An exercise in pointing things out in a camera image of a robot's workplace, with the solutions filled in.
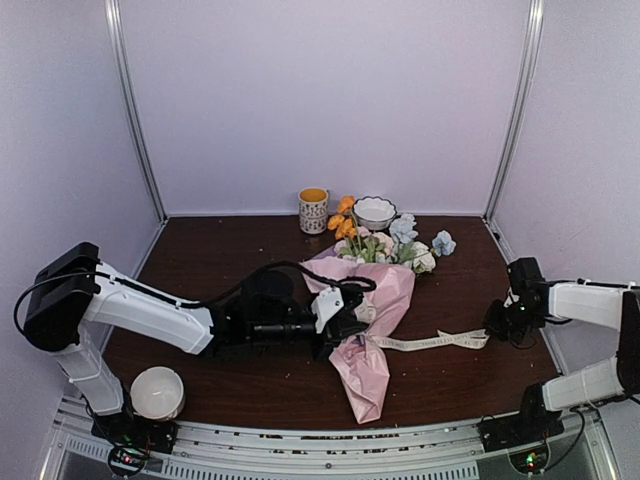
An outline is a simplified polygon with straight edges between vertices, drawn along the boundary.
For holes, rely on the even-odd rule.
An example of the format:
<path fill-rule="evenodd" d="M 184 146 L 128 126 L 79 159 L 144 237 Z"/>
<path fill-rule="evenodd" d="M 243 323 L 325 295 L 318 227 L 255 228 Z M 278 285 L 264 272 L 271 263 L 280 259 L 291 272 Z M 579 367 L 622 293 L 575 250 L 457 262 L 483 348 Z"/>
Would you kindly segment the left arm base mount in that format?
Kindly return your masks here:
<path fill-rule="evenodd" d="M 117 476 L 132 477 L 154 460 L 154 453 L 173 452 L 178 425 L 137 415 L 94 416 L 91 433 L 111 445 L 106 460 L 109 469 Z"/>

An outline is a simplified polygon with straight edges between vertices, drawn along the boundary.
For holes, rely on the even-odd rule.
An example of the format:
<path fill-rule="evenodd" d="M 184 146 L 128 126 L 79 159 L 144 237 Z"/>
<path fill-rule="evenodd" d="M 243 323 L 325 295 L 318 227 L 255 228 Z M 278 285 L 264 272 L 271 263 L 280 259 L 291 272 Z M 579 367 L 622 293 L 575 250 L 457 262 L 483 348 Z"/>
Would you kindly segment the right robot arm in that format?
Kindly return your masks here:
<path fill-rule="evenodd" d="M 637 284 L 548 280 L 533 257 L 506 270 L 507 296 L 491 303 L 483 328 L 516 348 L 546 329 L 556 356 L 574 362 L 564 375 L 525 390 L 512 423 L 519 440 L 535 440 L 565 410 L 639 400 Z"/>

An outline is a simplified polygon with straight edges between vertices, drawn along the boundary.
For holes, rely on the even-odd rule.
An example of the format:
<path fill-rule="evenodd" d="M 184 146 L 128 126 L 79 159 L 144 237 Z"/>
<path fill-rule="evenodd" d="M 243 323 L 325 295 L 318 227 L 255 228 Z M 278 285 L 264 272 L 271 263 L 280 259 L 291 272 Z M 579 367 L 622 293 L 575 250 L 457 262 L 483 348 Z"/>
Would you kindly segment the pink purple wrapping paper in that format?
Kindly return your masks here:
<path fill-rule="evenodd" d="M 376 283 L 376 289 L 365 293 L 363 305 L 356 309 L 357 318 L 363 319 L 367 328 L 342 341 L 329 356 L 356 421 L 376 421 L 382 415 L 390 373 L 386 356 L 373 338 L 388 337 L 399 325 L 410 307 L 416 275 L 405 266 L 358 263 L 326 252 L 302 265 L 329 279 L 361 276 Z"/>

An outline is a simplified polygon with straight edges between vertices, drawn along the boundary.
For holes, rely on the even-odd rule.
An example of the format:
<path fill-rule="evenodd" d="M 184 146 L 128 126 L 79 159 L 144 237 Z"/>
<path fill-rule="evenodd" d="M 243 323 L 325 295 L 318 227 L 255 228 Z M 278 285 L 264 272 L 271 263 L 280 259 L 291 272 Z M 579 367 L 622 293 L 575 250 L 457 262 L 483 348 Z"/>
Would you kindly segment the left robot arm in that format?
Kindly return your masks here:
<path fill-rule="evenodd" d="M 37 275 L 13 310 L 18 332 L 35 348 L 55 356 L 89 407 L 105 416 L 106 429 L 123 444 L 144 433 L 122 382 L 92 344 L 90 323 L 111 325 L 213 357 L 308 341 L 324 359 L 342 340 L 366 325 L 356 309 L 376 282 L 347 274 L 335 279 L 300 263 L 279 261 L 258 268 L 227 292 L 209 300 L 173 296 L 118 272 L 82 242 Z"/>

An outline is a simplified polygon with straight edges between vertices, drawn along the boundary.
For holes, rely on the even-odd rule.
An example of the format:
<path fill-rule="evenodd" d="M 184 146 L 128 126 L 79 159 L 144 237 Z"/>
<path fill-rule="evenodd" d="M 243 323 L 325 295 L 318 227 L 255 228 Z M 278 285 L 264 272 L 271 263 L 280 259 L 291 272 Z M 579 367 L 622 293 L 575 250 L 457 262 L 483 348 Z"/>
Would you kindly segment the pink fake flower stem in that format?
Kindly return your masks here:
<path fill-rule="evenodd" d="M 391 264 L 393 250 L 393 239 L 382 232 L 346 237 L 334 246 L 334 253 L 338 258 L 358 264 Z"/>

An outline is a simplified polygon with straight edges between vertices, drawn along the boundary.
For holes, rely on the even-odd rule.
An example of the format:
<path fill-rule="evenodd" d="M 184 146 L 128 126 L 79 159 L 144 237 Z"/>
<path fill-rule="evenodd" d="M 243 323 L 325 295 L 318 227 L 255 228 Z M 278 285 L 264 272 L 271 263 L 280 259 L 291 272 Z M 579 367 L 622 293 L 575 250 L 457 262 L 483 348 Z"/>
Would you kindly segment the beige ribbon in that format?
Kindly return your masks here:
<path fill-rule="evenodd" d="M 400 352 L 413 352 L 449 345 L 480 350 L 486 346 L 490 339 L 490 335 L 487 334 L 484 329 L 458 334 L 449 334 L 438 330 L 437 333 L 438 335 L 436 337 L 409 341 L 374 335 L 367 335 L 366 338 L 382 349 L 391 349 Z"/>

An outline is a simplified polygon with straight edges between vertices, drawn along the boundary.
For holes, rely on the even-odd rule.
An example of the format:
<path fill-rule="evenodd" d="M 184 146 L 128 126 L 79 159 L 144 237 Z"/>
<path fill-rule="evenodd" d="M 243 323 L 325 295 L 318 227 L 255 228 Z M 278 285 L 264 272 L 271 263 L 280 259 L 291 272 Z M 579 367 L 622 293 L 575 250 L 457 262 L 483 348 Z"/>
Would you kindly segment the orange fake flower stem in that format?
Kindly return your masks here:
<path fill-rule="evenodd" d="M 334 250 L 340 255 L 355 257 L 361 250 L 362 240 L 354 213 L 355 203 L 354 196 L 344 196 L 328 221 L 328 229 L 334 233 L 336 240 Z"/>

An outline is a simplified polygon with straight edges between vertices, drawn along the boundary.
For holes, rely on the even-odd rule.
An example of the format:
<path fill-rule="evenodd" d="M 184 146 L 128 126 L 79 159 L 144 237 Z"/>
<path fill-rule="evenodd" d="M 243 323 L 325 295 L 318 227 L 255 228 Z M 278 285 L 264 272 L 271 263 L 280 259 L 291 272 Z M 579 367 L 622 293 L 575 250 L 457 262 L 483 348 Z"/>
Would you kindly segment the light blue fake flower stem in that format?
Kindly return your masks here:
<path fill-rule="evenodd" d="M 402 214 L 395 218 L 390 226 L 389 233 L 394 241 L 393 255 L 396 260 L 404 261 L 408 248 L 413 242 L 417 242 L 418 232 L 415 229 L 417 221 L 412 214 Z M 436 257 L 450 256 L 454 253 L 457 243 L 451 234 L 442 230 L 431 240 L 428 246 Z"/>

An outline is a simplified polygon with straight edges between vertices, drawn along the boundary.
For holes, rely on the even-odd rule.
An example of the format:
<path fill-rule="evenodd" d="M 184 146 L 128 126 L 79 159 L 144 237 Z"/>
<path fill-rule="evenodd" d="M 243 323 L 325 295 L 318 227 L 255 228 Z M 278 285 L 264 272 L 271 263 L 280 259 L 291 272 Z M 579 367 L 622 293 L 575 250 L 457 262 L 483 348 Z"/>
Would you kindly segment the patterned mug with orange inside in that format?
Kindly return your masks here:
<path fill-rule="evenodd" d="M 299 192 L 299 227 L 308 235 L 327 229 L 329 193 L 322 188 L 306 188 Z"/>

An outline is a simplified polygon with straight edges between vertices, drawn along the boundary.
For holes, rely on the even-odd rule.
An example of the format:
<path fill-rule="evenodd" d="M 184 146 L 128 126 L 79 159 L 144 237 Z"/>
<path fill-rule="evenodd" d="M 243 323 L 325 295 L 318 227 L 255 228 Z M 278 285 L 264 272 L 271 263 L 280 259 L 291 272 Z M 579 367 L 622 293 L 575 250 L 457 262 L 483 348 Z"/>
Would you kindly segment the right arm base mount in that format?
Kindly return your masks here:
<path fill-rule="evenodd" d="M 542 474 L 551 465 L 549 440 L 564 432 L 558 419 L 526 426 L 518 415 L 488 417 L 477 428 L 486 453 L 504 451 L 511 467 L 528 477 Z"/>

